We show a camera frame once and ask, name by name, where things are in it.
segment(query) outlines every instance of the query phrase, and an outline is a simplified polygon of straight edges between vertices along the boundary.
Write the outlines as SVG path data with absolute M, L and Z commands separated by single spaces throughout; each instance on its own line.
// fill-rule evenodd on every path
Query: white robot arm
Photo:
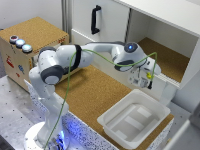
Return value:
M 91 51 L 84 51 L 84 49 L 92 50 L 95 52 L 108 52 L 112 57 L 112 61 L 118 65 L 129 65 L 144 59 L 147 55 L 143 52 L 142 48 L 137 43 L 124 44 L 122 42 L 113 43 L 89 43 L 84 46 L 78 45 L 63 45 L 57 50 L 52 47 L 45 47 L 40 51 L 38 56 L 38 66 L 31 69 L 29 72 L 30 81 L 40 101 L 48 112 L 46 113 L 45 124 L 37 134 L 37 142 L 40 147 L 44 147 L 47 139 L 55 125 L 56 118 L 59 116 L 61 104 L 63 99 L 55 94 L 54 85 L 58 83 L 63 74 L 68 73 L 71 57 L 75 52 L 76 55 L 72 60 L 72 69 L 83 68 L 89 66 L 94 58 L 94 53 Z M 143 72 L 150 72 L 152 74 L 155 60 L 148 57 L 135 66 L 119 67 L 115 66 L 118 71 L 128 71 L 131 68 L 131 78 L 136 85 L 140 87 L 147 87 L 145 78 L 139 76 L 137 69 Z M 161 69 L 156 64 L 155 74 L 160 74 Z M 65 103 L 62 115 L 68 112 L 68 104 Z M 62 123 L 59 121 L 58 126 L 54 130 L 52 137 L 56 138 L 62 131 Z

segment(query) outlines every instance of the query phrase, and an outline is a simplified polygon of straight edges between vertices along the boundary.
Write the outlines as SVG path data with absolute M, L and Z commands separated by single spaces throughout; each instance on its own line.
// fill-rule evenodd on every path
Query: wooden shelf bottom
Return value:
M 158 64 L 162 73 L 181 82 L 190 58 L 183 56 L 149 38 L 144 38 L 138 43 L 146 54 L 157 52 Z

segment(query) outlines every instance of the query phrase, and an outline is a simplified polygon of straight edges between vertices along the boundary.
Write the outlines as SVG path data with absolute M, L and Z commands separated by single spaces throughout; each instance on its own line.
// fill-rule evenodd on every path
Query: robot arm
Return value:
M 95 52 L 108 52 L 112 57 L 112 61 L 119 65 L 129 65 L 138 62 L 145 58 L 147 55 L 143 52 L 142 48 L 136 43 L 124 44 L 122 42 L 112 42 L 112 43 L 89 43 L 80 47 L 81 49 L 89 49 Z M 77 51 L 77 46 L 74 45 L 63 45 L 57 50 L 52 47 L 45 47 L 40 51 L 38 58 L 38 66 L 35 67 L 35 71 L 30 71 L 30 80 L 35 89 L 38 89 L 39 96 L 44 98 L 48 97 L 49 94 L 54 91 L 54 86 L 58 83 L 67 68 L 70 65 L 70 60 L 72 55 Z M 72 60 L 72 66 L 76 62 L 77 55 L 74 56 Z M 88 51 L 81 51 L 79 56 L 79 68 L 89 66 L 94 57 L 94 53 Z M 152 58 L 147 58 L 135 66 L 119 67 L 115 66 L 115 69 L 121 72 L 130 70 L 131 68 L 139 68 L 143 72 L 152 73 L 155 60 Z M 160 67 L 156 64 L 155 74 L 161 73 Z M 132 77 L 139 76 L 137 71 L 134 71 Z

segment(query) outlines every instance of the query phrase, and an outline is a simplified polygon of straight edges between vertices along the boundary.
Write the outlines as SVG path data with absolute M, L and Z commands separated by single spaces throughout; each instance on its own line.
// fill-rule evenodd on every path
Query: brown box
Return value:
M 16 35 L 32 46 L 32 53 L 25 54 L 15 45 L 10 44 L 10 36 Z M 5 66 L 6 74 L 28 91 L 24 79 L 29 81 L 29 71 L 34 67 L 34 58 L 41 48 L 69 44 L 69 35 L 36 17 L 0 31 L 0 51 Z

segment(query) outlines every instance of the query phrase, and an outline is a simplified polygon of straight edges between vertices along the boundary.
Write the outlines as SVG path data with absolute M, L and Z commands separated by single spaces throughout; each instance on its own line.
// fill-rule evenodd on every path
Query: white wall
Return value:
M 185 85 L 178 90 L 173 102 L 189 112 L 192 112 L 200 102 L 200 71 Z
M 0 0 L 0 28 L 39 16 L 62 29 L 61 0 Z

